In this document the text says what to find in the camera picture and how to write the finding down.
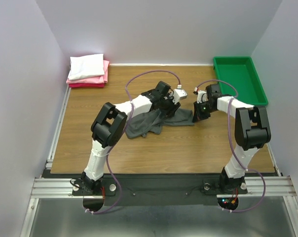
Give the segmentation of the dark grey t-shirt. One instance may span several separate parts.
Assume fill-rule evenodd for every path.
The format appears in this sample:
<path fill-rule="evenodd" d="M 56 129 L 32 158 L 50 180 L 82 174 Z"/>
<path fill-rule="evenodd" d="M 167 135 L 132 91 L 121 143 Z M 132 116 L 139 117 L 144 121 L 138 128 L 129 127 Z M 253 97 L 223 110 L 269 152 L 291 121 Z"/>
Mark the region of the dark grey t-shirt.
<path fill-rule="evenodd" d="M 146 137 L 148 133 L 161 134 L 164 126 L 194 126 L 192 110 L 177 109 L 172 117 L 161 110 L 142 113 L 132 118 L 125 133 L 127 138 Z"/>

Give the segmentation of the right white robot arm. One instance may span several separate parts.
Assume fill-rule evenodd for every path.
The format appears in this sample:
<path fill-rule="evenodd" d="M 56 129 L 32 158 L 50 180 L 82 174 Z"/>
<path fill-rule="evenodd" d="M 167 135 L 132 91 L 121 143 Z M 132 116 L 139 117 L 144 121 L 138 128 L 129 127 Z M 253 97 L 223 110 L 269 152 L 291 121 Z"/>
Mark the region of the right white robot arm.
<path fill-rule="evenodd" d="M 271 140 L 266 107 L 254 106 L 237 100 L 237 95 L 223 94 L 218 84 L 206 90 L 195 87 L 197 95 L 193 122 L 208 119 L 212 112 L 227 114 L 228 140 L 232 156 L 222 169 L 217 188 L 222 193 L 246 189 L 244 176 L 253 156 Z"/>

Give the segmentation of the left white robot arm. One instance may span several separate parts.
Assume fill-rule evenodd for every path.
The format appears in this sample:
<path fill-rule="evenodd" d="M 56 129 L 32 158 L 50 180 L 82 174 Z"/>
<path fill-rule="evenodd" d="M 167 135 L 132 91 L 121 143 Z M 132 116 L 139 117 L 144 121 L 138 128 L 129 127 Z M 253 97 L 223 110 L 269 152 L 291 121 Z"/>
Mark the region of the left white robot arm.
<path fill-rule="evenodd" d="M 131 119 L 137 115 L 161 110 L 168 117 L 173 116 L 180 107 L 180 101 L 187 93 L 180 84 L 177 88 L 160 81 L 154 89 L 141 93 L 130 101 L 103 105 L 91 125 L 92 149 L 86 168 L 81 177 L 71 180 L 74 191 L 83 190 L 90 195 L 104 192 L 102 177 L 108 155 L 120 140 Z"/>

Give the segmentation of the green plastic tray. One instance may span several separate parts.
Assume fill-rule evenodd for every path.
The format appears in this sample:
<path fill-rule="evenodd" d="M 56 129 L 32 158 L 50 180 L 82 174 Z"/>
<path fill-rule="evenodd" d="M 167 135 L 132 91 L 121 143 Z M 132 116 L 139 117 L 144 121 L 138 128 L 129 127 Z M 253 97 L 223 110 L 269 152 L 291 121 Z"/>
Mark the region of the green plastic tray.
<path fill-rule="evenodd" d="M 239 101 L 255 106 L 268 105 L 268 99 L 251 57 L 217 56 L 213 58 L 213 65 L 223 94 L 235 95 L 236 89 Z"/>

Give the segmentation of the pink folded t-shirt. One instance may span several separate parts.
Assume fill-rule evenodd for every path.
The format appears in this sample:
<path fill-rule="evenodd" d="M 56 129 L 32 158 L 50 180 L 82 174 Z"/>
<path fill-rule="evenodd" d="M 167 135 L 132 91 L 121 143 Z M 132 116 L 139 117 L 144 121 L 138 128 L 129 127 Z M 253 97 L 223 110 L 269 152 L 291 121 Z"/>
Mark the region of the pink folded t-shirt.
<path fill-rule="evenodd" d="M 104 64 L 104 71 L 105 74 L 102 76 L 96 76 L 96 77 L 90 77 L 86 79 L 78 79 L 78 80 L 66 80 L 66 84 L 73 84 L 73 83 L 94 83 L 94 84 L 102 84 L 108 82 L 108 68 L 110 65 L 110 62 L 107 60 L 103 61 Z"/>

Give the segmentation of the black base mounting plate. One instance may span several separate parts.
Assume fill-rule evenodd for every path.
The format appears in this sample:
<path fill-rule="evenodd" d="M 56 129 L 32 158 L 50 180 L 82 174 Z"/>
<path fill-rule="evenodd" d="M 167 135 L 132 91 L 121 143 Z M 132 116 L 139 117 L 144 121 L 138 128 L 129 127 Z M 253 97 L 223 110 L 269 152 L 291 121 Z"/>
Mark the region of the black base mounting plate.
<path fill-rule="evenodd" d="M 217 205 L 237 201 L 246 194 L 244 178 L 237 180 L 215 174 L 106 174 L 95 184 L 85 184 L 82 178 L 72 179 L 73 196 L 83 198 L 84 207 Z"/>

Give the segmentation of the white folded t-shirt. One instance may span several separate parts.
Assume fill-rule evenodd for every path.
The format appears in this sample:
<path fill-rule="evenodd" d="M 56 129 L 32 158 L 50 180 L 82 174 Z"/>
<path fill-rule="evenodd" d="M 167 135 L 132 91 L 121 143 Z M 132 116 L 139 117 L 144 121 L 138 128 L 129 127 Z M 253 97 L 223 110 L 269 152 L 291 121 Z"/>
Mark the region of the white folded t-shirt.
<path fill-rule="evenodd" d="M 70 72 L 68 74 L 70 81 L 103 76 L 105 74 L 103 54 L 70 57 L 70 64 Z"/>

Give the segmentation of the red folded t-shirt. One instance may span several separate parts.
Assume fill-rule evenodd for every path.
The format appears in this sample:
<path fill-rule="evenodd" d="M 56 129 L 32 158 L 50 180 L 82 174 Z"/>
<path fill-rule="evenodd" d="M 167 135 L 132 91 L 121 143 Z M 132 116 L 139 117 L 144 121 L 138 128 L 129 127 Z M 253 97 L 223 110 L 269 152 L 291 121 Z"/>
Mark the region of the red folded t-shirt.
<path fill-rule="evenodd" d="M 104 88 L 105 83 L 70 83 L 69 88 Z"/>

